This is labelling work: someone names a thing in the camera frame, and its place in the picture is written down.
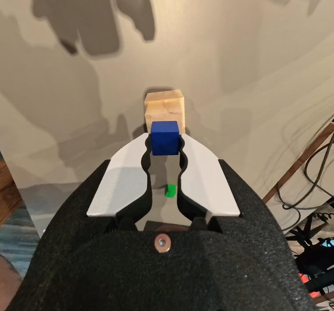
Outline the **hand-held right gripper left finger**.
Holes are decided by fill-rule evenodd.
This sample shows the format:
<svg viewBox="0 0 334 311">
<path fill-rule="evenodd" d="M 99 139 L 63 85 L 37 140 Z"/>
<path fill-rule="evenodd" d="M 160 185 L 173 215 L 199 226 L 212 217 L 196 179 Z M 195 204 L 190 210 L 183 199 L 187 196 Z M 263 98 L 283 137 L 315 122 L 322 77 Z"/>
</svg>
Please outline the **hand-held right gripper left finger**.
<svg viewBox="0 0 334 311">
<path fill-rule="evenodd" d="M 141 220 L 152 208 L 151 139 L 144 133 L 116 152 L 87 210 L 88 217 Z"/>
</svg>

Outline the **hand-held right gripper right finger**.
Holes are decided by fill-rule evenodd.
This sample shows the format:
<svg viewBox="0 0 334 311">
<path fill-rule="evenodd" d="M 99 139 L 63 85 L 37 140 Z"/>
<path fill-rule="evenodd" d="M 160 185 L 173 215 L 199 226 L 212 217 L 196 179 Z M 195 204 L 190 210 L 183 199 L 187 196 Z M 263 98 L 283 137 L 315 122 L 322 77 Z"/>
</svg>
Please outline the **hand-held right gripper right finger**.
<svg viewBox="0 0 334 311">
<path fill-rule="evenodd" d="M 190 221 L 196 217 L 239 217 L 236 203 L 218 157 L 187 134 L 180 135 L 177 207 Z"/>
</svg>

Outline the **blue wooden cube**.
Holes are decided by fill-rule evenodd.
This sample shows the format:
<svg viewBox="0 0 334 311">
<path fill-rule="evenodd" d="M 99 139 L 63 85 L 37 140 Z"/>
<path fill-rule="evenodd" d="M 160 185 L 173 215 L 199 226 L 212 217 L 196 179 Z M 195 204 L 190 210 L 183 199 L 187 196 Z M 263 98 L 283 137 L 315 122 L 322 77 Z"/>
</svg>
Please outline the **blue wooden cube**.
<svg viewBox="0 0 334 311">
<path fill-rule="evenodd" d="M 153 121 L 150 132 L 152 155 L 178 155 L 179 136 L 177 121 Z"/>
</svg>

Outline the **large wooden cube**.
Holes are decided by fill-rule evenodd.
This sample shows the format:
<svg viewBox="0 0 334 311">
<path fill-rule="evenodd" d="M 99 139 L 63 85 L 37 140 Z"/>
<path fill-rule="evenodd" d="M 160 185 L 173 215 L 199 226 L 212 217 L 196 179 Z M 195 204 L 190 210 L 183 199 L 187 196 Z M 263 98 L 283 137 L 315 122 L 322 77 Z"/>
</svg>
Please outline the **large wooden cube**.
<svg viewBox="0 0 334 311">
<path fill-rule="evenodd" d="M 147 132 L 151 133 L 152 123 L 154 121 L 177 121 L 180 134 L 186 133 L 184 115 L 177 112 L 154 112 L 147 109 L 145 111 L 145 122 Z"/>
</svg>

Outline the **black chair base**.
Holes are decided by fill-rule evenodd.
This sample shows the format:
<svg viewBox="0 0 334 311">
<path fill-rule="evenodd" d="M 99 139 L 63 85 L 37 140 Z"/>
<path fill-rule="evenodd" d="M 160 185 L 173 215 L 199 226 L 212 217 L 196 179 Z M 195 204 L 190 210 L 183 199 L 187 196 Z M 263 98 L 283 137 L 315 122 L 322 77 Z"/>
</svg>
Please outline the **black chair base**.
<svg viewBox="0 0 334 311">
<path fill-rule="evenodd" d="M 333 228 L 333 212 L 313 212 L 301 224 L 292 228 L 286 235 L 288 242 L 297 242 L 303 249 L 312 246 L 316 236 Z"/>
</svg>

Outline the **brown wooden furniture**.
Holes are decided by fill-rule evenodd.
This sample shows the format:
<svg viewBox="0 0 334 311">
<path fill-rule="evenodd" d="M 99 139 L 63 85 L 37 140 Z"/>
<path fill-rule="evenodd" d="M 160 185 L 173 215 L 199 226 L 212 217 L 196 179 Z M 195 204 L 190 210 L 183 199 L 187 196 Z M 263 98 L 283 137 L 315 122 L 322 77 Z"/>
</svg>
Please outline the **brown wooden furniture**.
<svg viewBox="0 0 334 311">
<path fill-rule="evenodd" d="M 3 159 L 0 157 L 0 225 L 23 204 L 20 192 L 13 180 L 11 172 Z"/>
</svg>

